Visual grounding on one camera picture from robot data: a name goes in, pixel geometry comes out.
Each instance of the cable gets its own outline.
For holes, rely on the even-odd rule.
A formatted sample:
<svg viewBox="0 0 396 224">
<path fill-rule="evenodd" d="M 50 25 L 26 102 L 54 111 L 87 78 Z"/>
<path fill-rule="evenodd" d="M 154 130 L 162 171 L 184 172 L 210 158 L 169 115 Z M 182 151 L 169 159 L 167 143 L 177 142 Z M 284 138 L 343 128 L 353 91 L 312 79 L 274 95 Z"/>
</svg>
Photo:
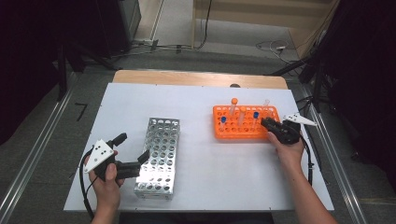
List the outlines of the cable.
<svg viewBox="0 0 396 224">
<path fill-rule="evenodd" d="M 303 138 L 303 136 L 301 134 L 300 134 L 300 137 L 303 140 L 303 143 L 305 146 L 305 151 L 306 151 L 306 154 L 308 155 L 308 182 L 312 186 L 312 181 L 313 181 L 312 169 L 313 169 L 314 163 L 312 163 L 312 161 L 311 161 L 311 150 L 309 149 L 308 144 L 306 143 L 305 139 Z"/>
<path fill-rule="evenodd" d="M 78 171 L 79 172 L 79 184 L 81 186 L 82 197 L 84 198 L 84 205 L 85 205 L 85 208 L 87 209 L 88 215 L 90 215 L 90 217 L 91 217 L 91 221 L 93 220 L 94 214 L 93 214 L 90 202 L 88 200 L 88 193 L 85 191 L 82 170 L 84 169 L 84 161 L 87 159 L 87 157 L 89 157 L 91 155 L 92 150 L 93 150 L 93 147 L 87 153 L 85 153 L 85 155 L 82 157 L 81 162 L 79 164 L 79 171 Z"/>
<path fill-rule="evenodd" d="M 88 186 L 87 190 L 85 190 L 85 193 L 88 194 L 88 190 L 92 187 L 93 183 L 97 180 L 99 176 L 97 175 L 96 178 L 91 182 L 91 184 Z"/>
<path fill-rule="evenodd" d="M 303 141 L 303 144 L 304 144 L 304 148 L 305 148 L 305 151 L 306 151 L 306 155 L 308 156 L 308 183 L 312 186 L 312 181 L 313 181 L 313 166 L 314 166 L 314 163 L 312 163 L 312 161 L 311 161 L 311 150 L 310 150 L 310 148 L 309 148 L 309 145 L 308 145 L 308 143 L 305 141 L 305 139 L 304 139 L 304 137 L 300 134 L 300 132 L 297 132 L 297 130 L 295 130 L 295 129 L 293 129 L 293 128 L 291 128 L 290 127 L 290 129 L 295 133 L 295 134 L 297 134 L 298 136 L 300 136 L 300 138 L 302 139 L 302 141 Z"/>
</svg>

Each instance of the table surface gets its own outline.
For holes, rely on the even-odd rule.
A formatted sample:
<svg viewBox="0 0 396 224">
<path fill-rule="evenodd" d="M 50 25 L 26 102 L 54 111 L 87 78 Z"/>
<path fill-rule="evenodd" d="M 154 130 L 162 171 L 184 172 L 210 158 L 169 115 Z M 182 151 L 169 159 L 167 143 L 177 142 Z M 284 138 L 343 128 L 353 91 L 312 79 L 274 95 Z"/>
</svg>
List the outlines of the table surface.
<svg viewBox="0 0 396 224">
<path fill-rule="evenodd" d="M 237 83 L 243 88 L 224 88 L 230 83 Z M 180 119 L 181 136 L 173 200 L 138 199 L 134 195 L 134 179 L 127 179 L 121 188 L 120 210 L 292 210 L 289 188 L 271 144 L 263 141 L 219 141 L 213 137 L 211 122 L 202 122 L 211 118 L 211 107 L 214 104 L 218 105 L 218 102 L 227 101 L 225 99 L 236 95 L 245 105 L 254 105 L 265 95 L 275 104 L 282 118 L 298 111 L 291 91 L 285 90 L 286 88 L 282 77 L 119 71 L 113 83 L 107 87 L 85 151 L 98 138 L 110 139 L 120 132 L 127 132 L 129 139 L 119 146 L 119 152 L 123 155 L 121 161 L 133 161 L 142 152 L 149 118 Z M 113 109 L 120 104 L 124 105 L 122 110 Z M 194 114 L 194 110 L 204 113 Z M 305 172 L 306 164 L 307 157 L 304 154 L 302 166 Z M 319 170 L 314 170 L 313 186 L 326 208 L 333 210 Z M 89 198 L 92 208 L 95 208 L 93 190 L 89 192 Z M 64 210 L 85 211 L 77 176 Z"/>
</svg>

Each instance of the human hand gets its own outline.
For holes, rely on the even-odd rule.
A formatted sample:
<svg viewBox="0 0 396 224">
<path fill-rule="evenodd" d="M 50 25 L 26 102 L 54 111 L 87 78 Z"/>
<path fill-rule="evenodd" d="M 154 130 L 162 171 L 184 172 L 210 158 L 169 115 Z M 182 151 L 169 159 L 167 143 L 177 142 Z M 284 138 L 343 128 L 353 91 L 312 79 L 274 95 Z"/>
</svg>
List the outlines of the human hand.
<svg viewBox="0 0 396 224">
<path fill-rule="evenodd" d="M 277 140 L 273 133 L 268 132 L 268 140 L 270 140 L 270 142 L 276 147 L 277 155 L 286 172 L 302 170 L 301 158 L 304 152 L 304 144 L 301 138 L 298 143 L 293 145 L 284 145 Z"/>
<path fill-rule="evenodd" d="M 111 221 L 120 206 L 120 186 L 124 183 L 124 179 L 116 181 L 116 176 L 117 167 L 114 163 L 110 163 L 106 168 L 106 182 L 97 177 L 94 170 L 89 172 L 91 182 L 94 181 L 92 186 L 97 200 L 95 219 L 111 218 Z"/>
</svg>

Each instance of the test tube cap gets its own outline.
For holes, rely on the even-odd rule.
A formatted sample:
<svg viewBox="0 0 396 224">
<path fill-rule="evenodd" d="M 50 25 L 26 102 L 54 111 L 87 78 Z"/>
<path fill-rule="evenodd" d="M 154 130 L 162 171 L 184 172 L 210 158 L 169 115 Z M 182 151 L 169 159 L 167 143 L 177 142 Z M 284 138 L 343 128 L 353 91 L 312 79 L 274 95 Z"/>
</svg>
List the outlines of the test tube cap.
<svg viewBox="0 0 396 224">
<path fill-rule="evenodd" d="M 236 98 L 231 99 L 231 104 L 233 104 L 233 105 L 238 104 L 238 99 L 236 99 Z"/>
</svg>

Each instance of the gray floor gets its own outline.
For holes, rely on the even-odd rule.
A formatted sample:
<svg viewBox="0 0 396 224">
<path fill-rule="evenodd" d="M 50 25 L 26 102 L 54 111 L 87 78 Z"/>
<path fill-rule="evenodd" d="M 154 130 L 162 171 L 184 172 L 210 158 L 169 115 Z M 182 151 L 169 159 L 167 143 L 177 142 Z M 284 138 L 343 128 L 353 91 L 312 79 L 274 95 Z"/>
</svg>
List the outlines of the gray floor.
<svg viewBox="0 0 396 224">
<path fill-rule="evenodd" d="M 166 40 L 166 31 L 162 32 L 161 27 L 163 26 L 160 23 L 156 35 L 160 39 L 160 43 L 163 41 L 161 44 L 175 44 L 175 42 L 170 43 L 169 39 Z M 270 35 L 262 37 L 262 40 L 268 39 L 274 40 Z M 176 54 L 174 51 L 167 50 L 150 54 L 129 55 L 114 59 L 113 62 L 124 69 L 204 71 L 253 76 L 272 73 L 285 65 L 271 52 L 261 55 L 246 53 L 255 49 L 254 44 L 250 44 L 249 49 L 242 47 L 233 51 L 221 51 L 226 47 L 217 45 L 215 41 L 208 39 L 207 47 L 210 47 L 210 50 L 203 49 L 200 52 L 182 51 Z M 295 60 L 292 54 L 287 57 L 289 60 Z M 288 81 L 288 86 L 293 91 L 295 99 L 301 99 L 303 98 L 302 85 L 293 77 L 296 75 L 296 71 L 285 74 L 283 77 Z M 111 82 L 113 76 L 114 71 L 108 71 L 97 64 L 88 66 L 83 74 L 78 74 L 78 81 L 71 98 L 8 223 L 89 222 L 86 213 L 66 213 L 63 208 L 73 174 L 78 166 L 78 160 L 87 143 L 102 96 L 106 90 L 106 84 Z M 0 195 L 2 199 L 55 107 L 57 91 L 58 89 L 55 87 L 26 118 L 11 139 L 0 146 Z M 88 104 L 80 121 L 77 119 L 82 108 L 75 103 Z M 385 174 L 373 165 L 350 159 L 353 148 L 348 141 L 343 124 L 337 116 L 330 113 L 326 105 L 322 105 L 322 110 L 326 127 L 331 134 L 337 154 L 346 169 L 353 189 L 361 201 L 368 223 L 394 223 L 395 193 Z M 328 190 L 335 207 L 333 215 L 340 223 L 353 223 L 318 133 L 315 129 L 311 129 L 311 133 L 322 160 L 322 174 L 329 182 Z M 292 211 L 273 213 L 273 216 L 276 223 L 297 223 Z"/>
</svg>

